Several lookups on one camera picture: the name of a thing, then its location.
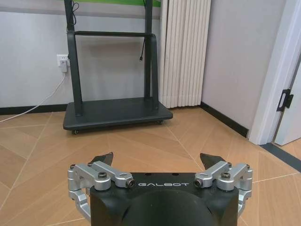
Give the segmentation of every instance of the wooden floor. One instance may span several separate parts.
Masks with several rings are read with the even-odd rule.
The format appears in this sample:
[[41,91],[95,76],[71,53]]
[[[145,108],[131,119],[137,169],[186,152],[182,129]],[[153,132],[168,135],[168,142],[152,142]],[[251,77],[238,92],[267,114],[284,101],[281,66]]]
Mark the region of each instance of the wooden floor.
[[301,138],[298,140],[294,140],[286,145],[283,146],[277,145],[277,146],[301,160]]
[[110,151],[112,165],[131,172],[202,171],[200,152],[248,163],[253,196],[239,225],[300,225],[300,173],[200,108],[173,113],[163,125],[76,136],[63,130],[64,113],[28,114],[0,124],[0,226],[88,226],[68,198],[67,169]]

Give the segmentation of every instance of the white cable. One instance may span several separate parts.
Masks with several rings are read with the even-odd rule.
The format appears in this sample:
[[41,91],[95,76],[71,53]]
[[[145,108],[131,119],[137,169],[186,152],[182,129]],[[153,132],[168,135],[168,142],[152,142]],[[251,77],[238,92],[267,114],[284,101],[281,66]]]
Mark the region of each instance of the white cable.
[[3,123],[3,122],[5,122],[5,121],[14,119],[14,118],[19,117],[19,116],[21,116],[21,115],[24,115],[24,114],[26,114],[26,113],[28,113],[28,112],[31,112],[32,110],[36,109],[37,107],[41,106],[46,100],[48,100],[49,98],[51,98],[51,97],[55,94],[55,92],[58,90],[58,88],[60,88],[61,84],[62,84],[63,81],[65,80],[65,78],[66,78],[66,73],[64,73],[64,77],[62,78],[62,80],[60,81],[60,83],[57,85],[56,89],[55,89],[48,97],[46,97],[44,100],[42,100],[37,106],[33,107],[32,109],[29,109],[29,110],[26,111],[26,112],[23,112],[23,113],[21,113],[21,114],[17,114],[17,115],[15,115],[15,116],[13,116],[13,117],[10,117],[10,118],[8,118],[8,119],[2,120],[2,121],[0,121],[0,123]]

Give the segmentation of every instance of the curtain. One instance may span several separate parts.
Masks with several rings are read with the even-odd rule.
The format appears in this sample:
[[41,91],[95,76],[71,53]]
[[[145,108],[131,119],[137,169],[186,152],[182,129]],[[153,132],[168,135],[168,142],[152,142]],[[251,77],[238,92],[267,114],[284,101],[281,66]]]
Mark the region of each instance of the curtain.
[[168,107],[201,102],[211,0],[162,0],[159,100]]

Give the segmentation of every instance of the black baseboard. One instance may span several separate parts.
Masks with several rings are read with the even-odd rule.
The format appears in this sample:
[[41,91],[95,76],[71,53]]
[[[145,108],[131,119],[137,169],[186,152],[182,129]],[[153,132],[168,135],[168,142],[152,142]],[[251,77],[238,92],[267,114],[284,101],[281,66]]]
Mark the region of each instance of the black baseboard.
[[[23,107],[3,107],[0,108],[0,115],[5,114],[21,114],[28,111],[34,106],[23,106]],[[44,113],[44,112],[63,112],[66,110],[67,105],[42,105],[34,109],[29,113]]]
[[243,127],[242,125],[238,124],[231,118],[227,117],[226,115],[220,113],[219,111],[215,110],[214,108],[210,107],[209,105],[205,104],[204,102],[201,102],[200,107],[204,109],[206,112],[217,118],[218,120],[225,123],[227,126],[229,126],[231,129],[242,135],[243,137],[246,137],[248,134],[248,129]]
[[273,145],[272,143],[267,143],[265,145],[260,145],[262,148],[284,161],[286,164],[290,165],[294,169],[301,172],[301,160],[282,150],[281,148]]

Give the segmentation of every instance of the screw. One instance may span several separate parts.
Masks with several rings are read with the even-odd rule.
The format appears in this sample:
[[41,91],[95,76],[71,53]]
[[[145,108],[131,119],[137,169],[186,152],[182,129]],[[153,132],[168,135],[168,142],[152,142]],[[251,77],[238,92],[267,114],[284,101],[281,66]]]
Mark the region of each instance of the screw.
[[221,177],[222,178],[230,178],[230,173],[222,173]]
[[135,185],[135,181],[133,179],[127,181],[127,187],[132,188],[132,187],[134,187],[134,185]]
[[195,180],[194,181],[194,186],[195,187],[202,187],[203,186],[203,181],[201,181],[201,180]]
[[98,174],[98,178],[101,179],[101,178],[106,178],[107,177],[107,173],[106,172],[100,172]]

